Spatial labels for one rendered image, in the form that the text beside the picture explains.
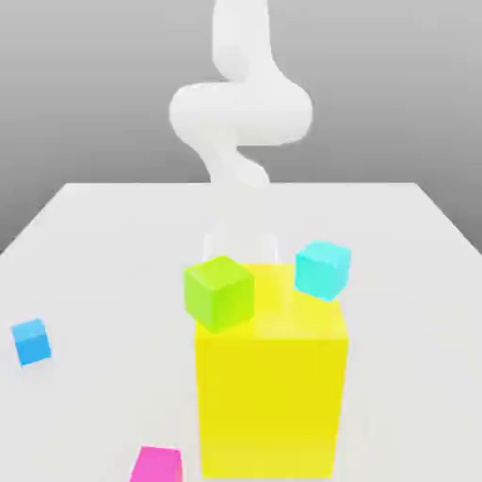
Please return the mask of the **small lime green cube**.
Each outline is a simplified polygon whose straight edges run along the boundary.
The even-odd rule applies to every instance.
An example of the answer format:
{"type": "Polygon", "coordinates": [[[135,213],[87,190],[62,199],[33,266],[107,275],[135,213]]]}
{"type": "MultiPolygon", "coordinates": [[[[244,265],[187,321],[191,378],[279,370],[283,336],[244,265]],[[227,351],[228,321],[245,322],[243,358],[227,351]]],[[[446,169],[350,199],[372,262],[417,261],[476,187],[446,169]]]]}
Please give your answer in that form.
{"type": "Polygon", "coordinates": [[[184,290],[185,310],[211,333],[253,317],[254,276],[228,256],[187,267],[184,290]]]}

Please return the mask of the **small cyan cube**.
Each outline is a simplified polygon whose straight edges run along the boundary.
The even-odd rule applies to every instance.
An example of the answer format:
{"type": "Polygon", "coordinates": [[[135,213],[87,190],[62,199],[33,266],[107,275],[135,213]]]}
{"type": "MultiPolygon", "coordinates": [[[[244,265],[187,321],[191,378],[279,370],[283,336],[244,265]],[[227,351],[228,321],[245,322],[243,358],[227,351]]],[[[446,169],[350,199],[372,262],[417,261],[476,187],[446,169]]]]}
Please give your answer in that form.
{"type": "Polygon", "coordinates": [[[296,255],[295,288],[304,294],[333,301],[345,289],[351,249],[314,240],[296,255]]]}

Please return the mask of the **small blue cube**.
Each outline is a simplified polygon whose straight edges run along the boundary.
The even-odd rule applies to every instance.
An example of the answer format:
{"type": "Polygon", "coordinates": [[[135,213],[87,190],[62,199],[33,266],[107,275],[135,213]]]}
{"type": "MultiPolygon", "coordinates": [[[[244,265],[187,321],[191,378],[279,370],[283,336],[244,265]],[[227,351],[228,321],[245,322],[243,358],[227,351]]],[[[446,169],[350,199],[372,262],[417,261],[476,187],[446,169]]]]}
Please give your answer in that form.
{"type": "Polygon", "coordinates": [[[21,366],[51,357],[51,347],[41,319],[36,318],[10,328],[21,366]]]}

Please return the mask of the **small pink cube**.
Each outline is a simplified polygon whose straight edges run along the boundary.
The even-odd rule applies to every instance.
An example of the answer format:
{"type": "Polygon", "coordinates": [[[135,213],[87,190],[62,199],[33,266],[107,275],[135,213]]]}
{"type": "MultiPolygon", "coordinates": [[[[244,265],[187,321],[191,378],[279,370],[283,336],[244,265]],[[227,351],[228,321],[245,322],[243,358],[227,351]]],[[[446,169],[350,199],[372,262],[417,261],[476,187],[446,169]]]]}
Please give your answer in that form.
{"type": "Polygon", "coordinates": [[[181,452],[142,446],[129,482],[183,482],[181,452]]]}

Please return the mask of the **large yellow box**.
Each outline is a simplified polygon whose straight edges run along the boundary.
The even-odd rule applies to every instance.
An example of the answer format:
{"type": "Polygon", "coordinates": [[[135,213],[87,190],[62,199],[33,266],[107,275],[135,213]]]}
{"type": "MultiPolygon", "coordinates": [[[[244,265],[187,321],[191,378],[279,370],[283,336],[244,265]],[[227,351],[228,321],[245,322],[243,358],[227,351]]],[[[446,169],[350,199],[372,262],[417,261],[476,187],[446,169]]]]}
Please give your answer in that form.
{"type": "Polygon", "coordinates": [[[249,270],[254,316],[219,334],[196,327],[201,473],[329,478],[348,351],[340,305],[295,290],[292,265],[249,270]]]}

